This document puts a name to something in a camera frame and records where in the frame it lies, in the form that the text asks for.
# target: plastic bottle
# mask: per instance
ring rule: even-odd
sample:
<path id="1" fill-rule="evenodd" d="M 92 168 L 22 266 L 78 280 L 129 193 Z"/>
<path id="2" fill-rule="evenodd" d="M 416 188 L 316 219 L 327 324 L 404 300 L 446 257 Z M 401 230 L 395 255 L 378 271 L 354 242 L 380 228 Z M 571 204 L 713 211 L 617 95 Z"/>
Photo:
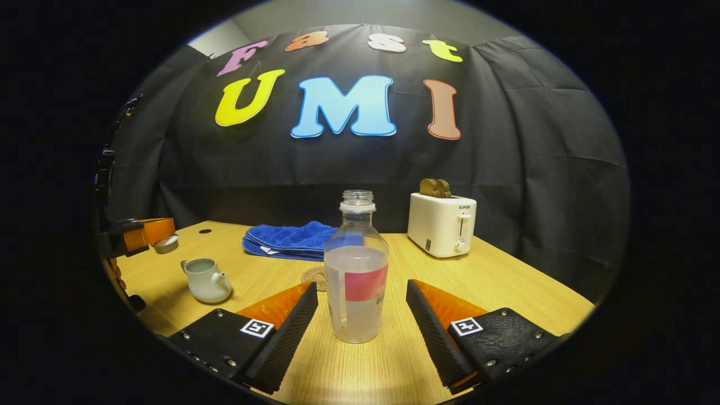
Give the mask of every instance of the plastic bottle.
<path id="1" fill-rule="evenodd" d="M 390 249 L 372 227 L 372 192 L 346 190 L 343 198 L 343 225 L 325 243 L 328 306 L 335 336 L 363 343 L 379 332 Z"/>

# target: wall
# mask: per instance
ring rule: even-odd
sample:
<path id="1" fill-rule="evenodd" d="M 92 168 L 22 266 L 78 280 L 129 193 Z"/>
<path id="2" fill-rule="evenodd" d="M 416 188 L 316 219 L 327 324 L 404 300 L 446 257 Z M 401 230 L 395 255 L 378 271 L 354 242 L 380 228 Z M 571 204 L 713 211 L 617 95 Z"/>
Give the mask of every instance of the wall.
<path id="1" fill-rule="evenodd" d="M 190 41 L 188 45 L 205 55 L 214 54 L 212 58 L 216 58 L 248 43 L 250 40 L 247 35 L 238 28 L 233 20 L 228 19 Z"/>
<path id="2" fill-rule="evenodd" d="M 454 0 L 273 0 L 232 20 L 252 41 L 309 27 L 361 22 L 431 32 L 470 45 L 522 35 L 479 9 Z"/>

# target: teapot lid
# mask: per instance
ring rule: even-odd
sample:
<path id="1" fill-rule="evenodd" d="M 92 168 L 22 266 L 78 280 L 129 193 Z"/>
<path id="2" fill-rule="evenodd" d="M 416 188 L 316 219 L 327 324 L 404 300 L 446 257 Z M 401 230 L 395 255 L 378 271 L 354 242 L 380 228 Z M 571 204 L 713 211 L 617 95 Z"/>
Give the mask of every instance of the teapot lid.
<path id="1" fill-rule="evenodd" d="M 161 239 L 151 246 L 155 249 L 158 254 L 170 253 L 178 247 L 179 236 L 177 233 L 173 233 L 165 239 Z"/>

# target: black frame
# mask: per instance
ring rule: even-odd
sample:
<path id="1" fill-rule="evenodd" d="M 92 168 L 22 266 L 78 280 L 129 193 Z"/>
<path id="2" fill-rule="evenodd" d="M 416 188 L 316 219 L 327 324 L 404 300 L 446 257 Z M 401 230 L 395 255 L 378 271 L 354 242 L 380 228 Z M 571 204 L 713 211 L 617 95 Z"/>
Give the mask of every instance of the black frame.
<path id="1" fill-rule="evenodd" d="M 90 200 L 91 173 L 104 135 L 145 72 L 178 43 L 255 3 L 224 0 L 181 8 L 174 1 L 129 0 L 107 3 L 105 9 L 72 10 L 30 4 L 27 21 L 19 18 L 11 25 L 11 43 L 49 29 L 24 49 L 29 51 L 24 58 L 16 58 L 24 65 L 9 81 L 17 104 L 35 118 L 23 123 L 19 133 L 27 143 L 13 156 L 30 177 L 25 185 L 40 194 L 26 207 L 32 216 L 16 228 L 25 243 L 10 249 L 19 253 L 21 266 L 15 269 L 17 288 L 11 290 L 20 306 L 9 317 L 18 331 L 15 360 L 25 366 L 10 368 L 19 370 L 16 386 L 31 395 L 104 403 L 147 396 L 183 402 L 266 399 L 164 349 L 131 311 L 118 305 L 95 254 L 96 213 Z M 647 42 L 640 35 L 662 24 L 644 25 L 647 9 L 635 12 L 611 3 L 504 1 L 484 7 L 556 53 L 595 92 L 626 149 L 634 206 L 626 265 L 603 304 L 536 367 L 483 396 L 465 399 L 575 404 L 658 395 L 663 402 L 681 398 L 693 403 L 681 390 L 690 382 L 693 398 L 709 398 L 712 385 L 699 378 L 709 360 L 697 359 L 707 358 L 702 350 L 709 353 L 710 337 L 697 328 L 709 327 L 713 316 L 688 300 L 711 293 L 689 283 L 690 261 L 703 265 L 711 259 L 693 239 L 706 224 L 700 217 L 694 223 L 682 217 L 711 212 L 709 198 L 692 191 L 698 182 L 710 184 L 703 182 L 709 147 L 686 147 L 678 137 L 687 134 L 664 131 L 676 116 L 691 120 L 687 106 L 663 110 L 656 98 L 649 99 L 649 111 L 641 108 L 643 91 L 682 75 L 660 65 L 642 70 L 639 55 Z M 676 12 L 653 17 L 662 21 Z M 15 56 L 22 55 L 17 51 Z M 38 116 L 39 111 L 48 113 Z M 655 120 L 644 112 L 654 112 Z M 709 135 L 709 128 L 695 130 Z M 683 154 L 692 159 L 691 177 L 683 168 L 663 165 Z M 712 285 L 712 277 L 704 278 L 704 285 Z M 678 330 L 693 339 L 692 346 L 676 337 Z"/>

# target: blue towel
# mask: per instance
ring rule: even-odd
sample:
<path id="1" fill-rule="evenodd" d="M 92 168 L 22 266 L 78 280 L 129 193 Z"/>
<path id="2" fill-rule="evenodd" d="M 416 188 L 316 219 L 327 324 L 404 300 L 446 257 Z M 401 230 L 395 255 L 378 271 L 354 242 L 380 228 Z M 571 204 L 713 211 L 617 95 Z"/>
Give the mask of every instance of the blue towel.
<path id="1" fill-rule="evenodd" d="M 296 226 L 254 226 L 248 229 L 246 236 L 259 245 L 277 251 L 322 252 L 325 242 L 337 230 L 332 226 L 312 221 L 300 228 Z"/>
<path id="2" fill-rule="evenodd" d="M 280 259 L 296 259 L 296 260 L 308 260 L 311 262 L 321 262 L 324 260 L 324 256 L 320 254 L 317 255 L 309 255 L 304 256 L 301 254 L 285 254 L 282 252 L 278 252 L 276 254 L 267 254 L 263 252 L 262 249 L 260 249 L 260 245 L 253 243 L 252 241 L 249 241 L 248 238 L 243 238 L 243 249 L 245 249 L 246 252 L 249 254 L 254 254 L 256 256 L 265 256 L 265 257 L 278 257 Z"/>
<path id="3" fill-rule="evenodd" d="M 337 228 L 312 221 L 300 228 L 296 226 L 260 225 L 248 229 L 243 237 L 243 248 L 249 254 L 282 259 L 321 262 L 323 246 Z M 268 254 L 262 248 L 276 253 Z"/>

